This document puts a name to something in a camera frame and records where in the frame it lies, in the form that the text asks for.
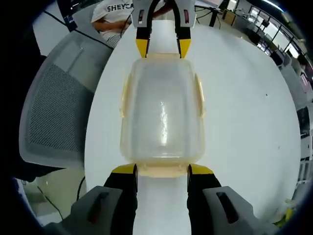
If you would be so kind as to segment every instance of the container lid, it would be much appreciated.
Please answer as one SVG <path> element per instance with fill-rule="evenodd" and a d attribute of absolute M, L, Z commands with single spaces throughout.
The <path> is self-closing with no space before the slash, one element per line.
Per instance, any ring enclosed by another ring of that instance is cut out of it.
<path fill-rule="evenodd" d="M 135 163 L 190 163 L 204 152 L 201 84 L 188 60 L 134 62 L 124 86 L 121 152 Z"/>

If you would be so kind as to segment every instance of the round white table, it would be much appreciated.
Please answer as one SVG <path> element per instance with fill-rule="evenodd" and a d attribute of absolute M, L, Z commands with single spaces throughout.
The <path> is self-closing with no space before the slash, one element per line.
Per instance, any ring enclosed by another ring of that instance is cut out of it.
<path fill-rule="evenodd" d="M 178 53 L 173 21 L 153 21 L 149 53 Z M 120 153 L 123 83 L 140 58 L 130 27 L 113 51 L 97 86 L 89 115 L 87 190 L 103 185 L 128 162 Z M 202 81 L 206 114 L 205 154 L 197 162 L 215 172 L 269 220 L 295 189 L 300 131 L 288 87 L 274 62 L 252 44 L 197 24 L 186 59 Z M 138 176 L 134 234 L 191 234 L 187 176 Z"/>

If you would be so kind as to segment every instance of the person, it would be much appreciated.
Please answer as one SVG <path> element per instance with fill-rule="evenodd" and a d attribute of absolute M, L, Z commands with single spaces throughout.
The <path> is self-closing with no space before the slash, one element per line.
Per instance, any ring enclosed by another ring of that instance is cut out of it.
<path fill-rule="evenodd" d="M 167 2 L 154 13 L 154 18 L 170 11 Z M 131 24 L 130 14 L 134 8 L 133 0 L 103 0 L 94 9 L 91 23 L 99 31 L 108 45 L 115 48 L 121 35 Z"/>
<path fill-rule="evenodd" d="M 291 57 L 291 66 L 293 67 L 297 76 L 300 76 L 302 70 L 308 65 L 308 61 L 304 55 L 299 55 L 298 58 Z"/>

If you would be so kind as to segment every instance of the floor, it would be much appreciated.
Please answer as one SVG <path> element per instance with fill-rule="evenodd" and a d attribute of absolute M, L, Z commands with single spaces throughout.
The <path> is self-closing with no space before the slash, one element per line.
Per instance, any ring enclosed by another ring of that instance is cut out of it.
<path fill-rule="evenodd" d="M 197 17 L 201 17 L 207 14 L 208 10 L 203 10 L 197 12 Z M 167 19 L 173 20 L 173 13 L 169 12 L 166 16 Z M 204 16 L 199 19 L 199 22 L 204 25 L 209 25 L 211 19 L 211 14 Z M 222 16 L 219 16 L 219 21 L 216 20 L 214 27 L 220 30 L 228 31 L 229 33 L 242 38 L 251 43 L 248 37 L 241 32 L 233 29 L 230 25 L 226 24 L 222 20 Z M 76 201 L 77 190 L 79 184 L 84 177 L 85 173 L 83 169 L 63 169 L 52 172 L 46 176 L 37 178 L 35 182 L 31 184 L 26 184 L 24 188 L 27 187 L 39 187 L 44 196 L 47 197 L 55 207 L 58 208 L 62 217 L 66 217 L 70 213 L 71 205 Z M 80 195 L 86 193 L 86 182 L 83 182 Z"/>

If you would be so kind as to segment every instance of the gray mesh chair back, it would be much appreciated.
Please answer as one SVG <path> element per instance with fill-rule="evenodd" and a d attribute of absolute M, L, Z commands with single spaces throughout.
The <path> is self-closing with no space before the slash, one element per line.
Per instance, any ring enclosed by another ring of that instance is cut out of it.
<path fill-rule="evenodd" d="M 73 31 L 45 59 L 22 110 L 19 145 L 26 162 L 83 166 L 89 111 L 111 52 Z"/>

